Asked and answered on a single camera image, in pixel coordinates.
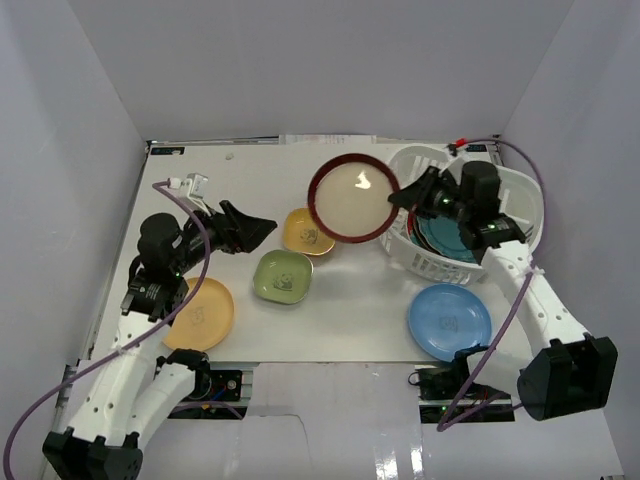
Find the teal scalloped plate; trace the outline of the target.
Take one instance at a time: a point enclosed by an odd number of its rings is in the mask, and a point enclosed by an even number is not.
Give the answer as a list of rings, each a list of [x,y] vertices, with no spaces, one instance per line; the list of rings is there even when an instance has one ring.
[[[420,218],[411,215],[407,229],[412,242],[445,258],[475,264],[473,253],[463,245],[458,225],[444,216]]]

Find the dark red rimmed round plate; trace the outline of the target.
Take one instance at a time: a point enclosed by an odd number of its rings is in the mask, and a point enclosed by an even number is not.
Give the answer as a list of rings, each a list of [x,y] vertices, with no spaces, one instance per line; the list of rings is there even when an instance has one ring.
[[[307,207],[319,229],[348,244],[381,236],[396,219],[399,208],[388,197],[400,190],[391,169],[363,153],[339,155],[313,175]]]

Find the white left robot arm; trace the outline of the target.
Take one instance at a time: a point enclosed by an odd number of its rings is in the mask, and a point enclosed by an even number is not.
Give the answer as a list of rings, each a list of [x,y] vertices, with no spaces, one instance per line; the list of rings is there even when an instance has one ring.
[[[112,359],[93,364],[97,376],[61,433],[47,435],[42,451],[62,479],[135,479],[146,443],[178,404],[211,387],[207,354],[157,350],[177,313],[195,295],[184,276],[215,251],[250,253],[274,231],[273,220],[241,213],[229,201],[215,211],[187,208],[179,224],[169,213],[147,217],[129,268]]]

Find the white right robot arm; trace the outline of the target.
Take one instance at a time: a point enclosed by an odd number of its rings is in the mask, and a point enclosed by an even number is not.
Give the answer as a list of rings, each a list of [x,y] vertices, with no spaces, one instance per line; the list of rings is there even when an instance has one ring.
[[[534,266],[524,232],[501,210],[500,188],[494,165],[470,161],[458,181],[430,167],[388,197],[418,217],[456,221],[462,243],[511,304],[488,346],[455,353],[452,388],[472,399],[490,386],[518,398],[537,421],[601,409],[618,350],[610,338],[594,337]]]

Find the white plastic dish bin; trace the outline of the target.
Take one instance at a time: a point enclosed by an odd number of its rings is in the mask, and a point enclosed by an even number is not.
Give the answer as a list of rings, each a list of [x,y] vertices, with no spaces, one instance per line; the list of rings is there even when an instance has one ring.
[[[474,160],[497,166],[501,177],[500,211],[517,222],[530,249],[535,250],[544,230],[541,187],[534,178],[502,166],[495,146],[487,143],[467,145],[457,159],[452,159],[443,144],[408,144],[400,147],[387,161],[387,165],[400,185],[407,187],[418,180],[428,167],[448,171],[455,180],[459,180],[461,162]],[[476,282],[484,275],[477,263],[451,260],[415,245],[407,229],[409,217],[409,213],[401,210],[392,226],[380,237],[385,251],[407,270],[430,281],[463,286]]]

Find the yellow square panda dish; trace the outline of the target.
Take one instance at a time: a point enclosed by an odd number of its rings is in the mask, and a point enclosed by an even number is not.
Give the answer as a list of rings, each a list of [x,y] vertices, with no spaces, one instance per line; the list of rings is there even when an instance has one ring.
[[[288,214],[284,222],[282,242],[287,250],[308,256],[325,255],[336,244],[319,229],[307,207],[294,209]]]

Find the green square panda dish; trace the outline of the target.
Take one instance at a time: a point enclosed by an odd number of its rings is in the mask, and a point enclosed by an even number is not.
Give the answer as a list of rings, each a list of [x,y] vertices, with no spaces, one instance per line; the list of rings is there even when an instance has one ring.
[[[264,254],[253,276],[253,291],[270,302],[293,305],[302,301],[309,291],[313,264],[305,255],[286,250]]]

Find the yellow round plate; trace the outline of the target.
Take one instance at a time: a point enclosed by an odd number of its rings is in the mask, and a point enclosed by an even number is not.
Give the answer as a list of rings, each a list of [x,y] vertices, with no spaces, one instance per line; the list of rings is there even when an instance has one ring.
[[[207,277],[195,297],[173,321],[163,344],[171,350],[208,351],[230,333],[234,316],[231,292],[223,283]]]

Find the light blue round plate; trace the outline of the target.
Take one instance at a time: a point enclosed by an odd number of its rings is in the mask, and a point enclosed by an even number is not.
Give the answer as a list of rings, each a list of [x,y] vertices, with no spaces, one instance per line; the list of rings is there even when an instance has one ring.
[[[448,283],[421,290],[409,305],[407,323],[416,344],[442,362],[452,362],[458,351],[488,346],[493,331],[481,299]]]

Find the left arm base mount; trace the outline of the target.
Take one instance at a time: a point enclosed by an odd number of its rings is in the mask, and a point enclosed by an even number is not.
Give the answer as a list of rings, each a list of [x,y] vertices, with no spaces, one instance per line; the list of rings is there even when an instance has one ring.
[[[241,370],[211,370],[191,394],[170,413],[170,419],[242,420],[247,406]]]

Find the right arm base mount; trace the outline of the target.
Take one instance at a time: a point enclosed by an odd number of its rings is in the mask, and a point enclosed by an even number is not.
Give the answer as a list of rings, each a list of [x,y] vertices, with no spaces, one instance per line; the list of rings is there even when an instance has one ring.
[[[436,425],[446,413],[464,381],[456,380],[447,368],[420,365],[407,377],[407,383],[418,390],[420,421]],[[512,398],[491,387],[472,384],[456,406],[450,420],[464,414],[491,397],[498,398],[483,410],[462,420],[463,423],[509,423],[515,421]]]

